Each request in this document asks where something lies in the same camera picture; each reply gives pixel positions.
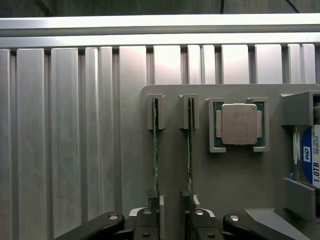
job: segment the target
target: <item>corrugated metal wall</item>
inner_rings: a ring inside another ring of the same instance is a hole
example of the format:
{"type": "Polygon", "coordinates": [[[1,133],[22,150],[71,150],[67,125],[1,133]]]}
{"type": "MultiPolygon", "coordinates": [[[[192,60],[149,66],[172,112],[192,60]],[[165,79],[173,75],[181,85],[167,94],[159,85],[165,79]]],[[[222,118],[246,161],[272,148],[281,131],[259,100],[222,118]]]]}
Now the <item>corrugated metal wall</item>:
{"type": "Polygon", "coordinates": [[[320,49],[1,49],[0,72],[0,236],[52,240],[143,205],[135,139],[145,85],[316,83],[320,49]]]}

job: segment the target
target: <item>aluminum rail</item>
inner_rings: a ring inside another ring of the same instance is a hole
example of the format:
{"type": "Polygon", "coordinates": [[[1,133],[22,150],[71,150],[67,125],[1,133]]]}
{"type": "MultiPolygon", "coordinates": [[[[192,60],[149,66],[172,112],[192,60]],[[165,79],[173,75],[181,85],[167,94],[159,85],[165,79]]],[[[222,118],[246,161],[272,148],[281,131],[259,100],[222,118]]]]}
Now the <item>aluminum rail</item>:
{"type": "Polygon", "coordinates": [[[0,37],[319,31],[320,13],[0,18],[0,37]]]}

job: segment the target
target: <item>dark ceiling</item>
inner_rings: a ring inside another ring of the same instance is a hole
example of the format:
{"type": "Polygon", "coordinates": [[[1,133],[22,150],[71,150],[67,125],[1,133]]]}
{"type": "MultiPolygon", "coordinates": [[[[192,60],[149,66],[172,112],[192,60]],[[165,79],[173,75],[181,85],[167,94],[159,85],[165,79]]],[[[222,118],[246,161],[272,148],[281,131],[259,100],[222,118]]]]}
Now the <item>dark ceiling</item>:
{"type": "MultiPolygon", "coordinates": [[[[0,0],[0,17],[45,17],[37,0],[0,0]]],[[[42,0],[53,16],[218,14],[221,0],[42,0]]],[[[291,0],[301,13],[320,12],[320,0],[291,0]]],[[[226,14],[294,13],[286,0],[225,0],[226,14]]]]}

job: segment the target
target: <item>blue label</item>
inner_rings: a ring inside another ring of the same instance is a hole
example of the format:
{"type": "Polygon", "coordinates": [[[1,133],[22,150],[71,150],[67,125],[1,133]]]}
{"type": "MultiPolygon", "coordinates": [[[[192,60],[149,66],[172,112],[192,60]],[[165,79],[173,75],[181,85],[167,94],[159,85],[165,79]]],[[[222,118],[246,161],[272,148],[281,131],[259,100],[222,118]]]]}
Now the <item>blue label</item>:
{"type": "Polygon", "coordinates": [[[313,171],[312,171],[312,129],[309,127],[303,133],[301,139],[301,159],[302,170],[304,176],[313,184],[313,171]]]}

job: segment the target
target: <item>wd label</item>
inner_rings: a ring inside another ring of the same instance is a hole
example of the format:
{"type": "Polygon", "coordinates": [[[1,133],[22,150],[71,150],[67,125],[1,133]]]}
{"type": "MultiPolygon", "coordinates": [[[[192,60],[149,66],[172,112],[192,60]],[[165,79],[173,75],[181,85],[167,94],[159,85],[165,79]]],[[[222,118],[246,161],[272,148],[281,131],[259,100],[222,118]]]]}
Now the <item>wd label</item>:
{"type": "Polygon", "coordinates": [[[301,139],[302,170],[306,179],[313,186],[320,188],[320,125],[309,127],[301,139]]]}

